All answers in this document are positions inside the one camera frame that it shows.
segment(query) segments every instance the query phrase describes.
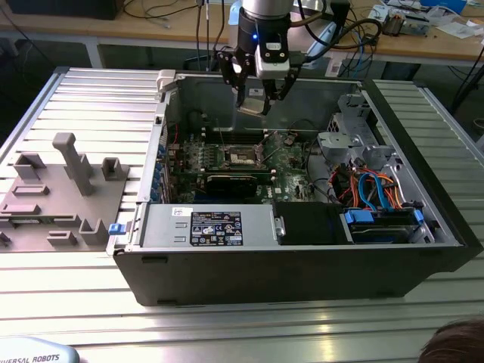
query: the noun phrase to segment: warning label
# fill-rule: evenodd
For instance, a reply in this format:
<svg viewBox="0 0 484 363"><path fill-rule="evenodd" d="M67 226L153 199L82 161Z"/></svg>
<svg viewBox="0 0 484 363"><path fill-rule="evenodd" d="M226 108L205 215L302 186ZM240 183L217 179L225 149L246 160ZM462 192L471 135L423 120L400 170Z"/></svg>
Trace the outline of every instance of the warning label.
<svg viewBox="0 0 484 363"><path fill-rule="evenodd" d="M192 212L192 246L242 246L240 212Z"/></svg>

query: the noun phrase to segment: black computer case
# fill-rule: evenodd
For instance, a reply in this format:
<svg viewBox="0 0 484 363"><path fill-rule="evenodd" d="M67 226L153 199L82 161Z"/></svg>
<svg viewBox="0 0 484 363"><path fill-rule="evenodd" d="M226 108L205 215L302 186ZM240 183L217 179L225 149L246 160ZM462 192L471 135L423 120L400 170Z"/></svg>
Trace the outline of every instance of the black computer case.
<svg viewBox="0 0 484 363"><path fill-rule="evenodd" d="M7 0L15 14L59 15L113 20L123 0Z"/></svg>

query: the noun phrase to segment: wooden table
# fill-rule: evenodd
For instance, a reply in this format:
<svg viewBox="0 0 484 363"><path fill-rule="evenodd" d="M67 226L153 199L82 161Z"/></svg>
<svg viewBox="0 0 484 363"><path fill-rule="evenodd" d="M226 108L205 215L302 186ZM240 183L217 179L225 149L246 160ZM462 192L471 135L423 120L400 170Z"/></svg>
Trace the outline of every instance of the wooden table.
<svg viewBox="0 0 484 363"><path fill-rule="evenodd" d="M145 0L148 7L159 5L160 0ZM377 0L354 1L354 11L357 17L366 17ZM180 8L192 6L192 0L180 0L176 5L158 9L155 14L171 12ZM41 15L12 14L7 5L2 4L11 19L33 40L50 40L59 42L80 42L86 46L89 59L93 67L103 67L99 45L131 45L160 48L195 48L195 26L197 9L183 11L169 16L170 29L145 19L136 19L120 12L115 20L95 20L78 17L50 17ZM142 15L141 1L135 0L129 11ZM228 19L230 8L225 6L225 21ZM466 17L484 17L483 8L467 7L463 15ZM209 42L213 43L222 23L220 5L210 5ZM220 38L219 44L228 43L229 26ZM0 14L0 37L19 39L21 35ZM204 10L200 25L200 42L205 47L206 27ZM399 61L416 64L440 64L454 66L470 66L475 61L482 46L482 37L458 39L440 30L432 28L427 37L423 36L381 36L374 55L376 61ZM312 40L307 36L305 44ZM343 43L351 42L348 37ZM353 51L330 51L329 70L342 59L351 57Z"/></svg>

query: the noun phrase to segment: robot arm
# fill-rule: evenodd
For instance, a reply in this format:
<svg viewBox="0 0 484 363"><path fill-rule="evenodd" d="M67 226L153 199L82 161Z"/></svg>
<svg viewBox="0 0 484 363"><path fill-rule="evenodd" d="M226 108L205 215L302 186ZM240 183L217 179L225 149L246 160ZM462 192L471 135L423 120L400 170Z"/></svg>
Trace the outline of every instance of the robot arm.
<svg viewBox="0 0 484 363"><path fill-rule="evenodd" d="M349 10L347 0L334 1L334 19L341 28ZM287 44L289 28L303 26L321 17L313 15L305 20L291 22L290 10L293 0L242 0L239 13L237 47L233 54L220 51L217 54L224 82L237 92L237 108L246 113L266 115L271 105L283 100L297 80L306 56L290 51ZM234 58L240 65L238 75L234 71ZM263 102L245 99L245 82L248 76L262 80L265 91ZM284 79L278 88L276 79Z"/></svg>

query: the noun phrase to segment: table leg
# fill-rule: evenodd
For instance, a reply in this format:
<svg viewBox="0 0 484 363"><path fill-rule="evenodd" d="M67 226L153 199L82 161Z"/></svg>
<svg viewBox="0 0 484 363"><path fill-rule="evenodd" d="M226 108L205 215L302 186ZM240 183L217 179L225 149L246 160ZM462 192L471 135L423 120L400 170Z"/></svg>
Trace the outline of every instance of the table leg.
<svg viewBox="0 0 484 363"><path fill-rule="evenodd" d="M89 40L84 43L85 49L88 51L89 60L92 68L105 68L104 59L100 50L100 45L97 41Z"/></svg>

